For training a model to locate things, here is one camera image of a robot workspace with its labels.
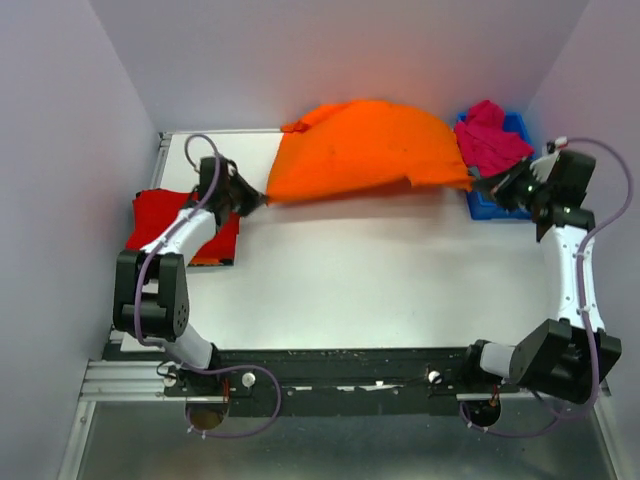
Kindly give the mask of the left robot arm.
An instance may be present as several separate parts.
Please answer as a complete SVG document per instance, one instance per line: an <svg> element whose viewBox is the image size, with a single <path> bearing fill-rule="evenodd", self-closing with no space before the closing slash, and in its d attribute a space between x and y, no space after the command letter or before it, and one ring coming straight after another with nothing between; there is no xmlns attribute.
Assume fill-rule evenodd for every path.
<svg viewBox="0 0 640 480"><path fill-rule="evenodd" d="M116 261L113 326L145 347L158 347L189 368L187 382L201 395L222 380L217 347L190 325L188 264L232 216L247 217L266 203L236 163L215 154L201 159L199 184L173 222L140 250Z"/></svg>

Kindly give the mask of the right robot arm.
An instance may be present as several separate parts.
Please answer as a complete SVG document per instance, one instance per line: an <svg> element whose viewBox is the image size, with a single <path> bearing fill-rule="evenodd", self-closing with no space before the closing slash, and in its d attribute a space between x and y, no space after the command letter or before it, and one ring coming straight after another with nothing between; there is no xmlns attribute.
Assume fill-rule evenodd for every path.
<svg viewBox="0 0 640 480"><path fill-rule="evenodd" d="M558 148L474 180L474 190L499 207L530 214L549 297L547 319L518 344L479 340L467 349L459 370L467 389L480 392L505 380L585 404L619 360L621 341L606 333L595 296L592 254L598 225L582 206L595 166L590 155Z"/></svg>

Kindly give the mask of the orange folded t shirt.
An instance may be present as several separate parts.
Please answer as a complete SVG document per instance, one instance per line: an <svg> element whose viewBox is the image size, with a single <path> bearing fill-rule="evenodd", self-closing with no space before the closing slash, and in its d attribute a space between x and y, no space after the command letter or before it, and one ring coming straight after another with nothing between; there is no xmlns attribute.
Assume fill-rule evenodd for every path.
<svg viewBox="0 0 640 480"><path fill-rule="evenodd" d="M233 258L195 258L190 263L194 267L233 266Z"/></svg>

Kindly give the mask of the red folded t shirt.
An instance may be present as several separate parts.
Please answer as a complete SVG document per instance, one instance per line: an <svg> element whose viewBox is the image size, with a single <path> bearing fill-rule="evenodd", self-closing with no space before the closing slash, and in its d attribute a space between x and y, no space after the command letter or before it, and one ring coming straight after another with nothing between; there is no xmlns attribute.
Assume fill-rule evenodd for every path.
<svg viewBox="0 0 640 480"><path fill-rule="evenodd" d="M138 192L132 201L134 229L125 247L139 250L156 239L175 220L179 210L190 199L190 193L153 189ZM240 217L231 213L229 220L214 239L192 258L233 258L240 231Z"/></svg>

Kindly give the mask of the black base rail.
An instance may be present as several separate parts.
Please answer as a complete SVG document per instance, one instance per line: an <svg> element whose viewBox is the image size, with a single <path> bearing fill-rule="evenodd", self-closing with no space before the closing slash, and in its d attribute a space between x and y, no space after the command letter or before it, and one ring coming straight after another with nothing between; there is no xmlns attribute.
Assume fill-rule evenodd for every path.
<svg viewBox="0 0 640 480"><path fill-rule="evenodd" d="M164 393L221 403L237 417L454 416L463 398L488 400L500 380L472 372L464 347L226 350L224 372L172 367Z"/></svg>

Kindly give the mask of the aluminium frame rail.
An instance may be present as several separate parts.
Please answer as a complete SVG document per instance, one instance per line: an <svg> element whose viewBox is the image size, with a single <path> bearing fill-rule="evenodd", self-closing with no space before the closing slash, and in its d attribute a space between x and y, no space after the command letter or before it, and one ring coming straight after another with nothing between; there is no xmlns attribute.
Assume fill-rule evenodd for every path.
<svg viewBox="0 0 640 480"><path fill-rule="evenodd" d="M148 402L164 399L164 383L156 362L92 361L79 399L87 402Z"/></svg>

